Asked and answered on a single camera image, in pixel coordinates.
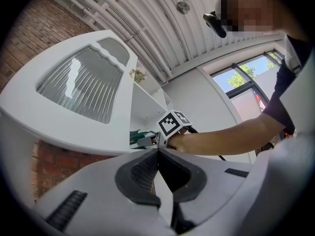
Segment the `white ceiling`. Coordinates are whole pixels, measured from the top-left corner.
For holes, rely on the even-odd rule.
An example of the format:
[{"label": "white ceiling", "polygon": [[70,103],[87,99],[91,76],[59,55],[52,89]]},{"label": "white ceiling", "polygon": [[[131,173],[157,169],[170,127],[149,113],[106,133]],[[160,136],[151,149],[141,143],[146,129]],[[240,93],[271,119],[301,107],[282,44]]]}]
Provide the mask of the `white ceiling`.
[{"label": "white ceiling", "polygon": [[[71,5],[66,0],[56,1],[68,8]],[[86,0],[77,1],[90,8]],[[103,0],[93,1],[101,5],[107,13],[107,16],[104,17],[90,8],[91,12],[102,20],[104,23],[102,26],[91,17],[85,16],[82,11],[76,9],[76,6],[72,6],[71,11],[80,17],[84,17],[83,20],[95,30],[103,30],[105,26],[107,29],[113,30],[124,41],[126,40],[126,34],[122,34],[122,30],[134,35],[134,39],[141,46],[141,52],[145,52],[154,64],[148,62],[148,59],[144,60],[139,49],[135,49],[130,41],[126,40],[127,44],[136,52],[146,68],[155,77],[157,77],[156,73],[152,69],[154,65],[161,71],[166,80],[170,76],[165,73],[163,62],[171,70],[172,76],[175,77],[200,65],[202,62],[207,62],[231,51],[281,38],[278,34],[263,36],[261,33],[255,33],[245,39],[233,37],[229,32],[226,38],[221,39],[207,27],[202,18],[204,13],[209,13],[214,9],[216,0],[113,0],[143,29],[145,35],[161,56],[161,62],[161,59],[157,59],[157,56],[153,55],[156,52],[154,52],[152,46],[144,44],[143,37],[139,38],[122,13],[113,10]],[[190,12],[188,14],[182,15],[176,10],[176,3],[179,1],[185,1],[189,4]]]}]

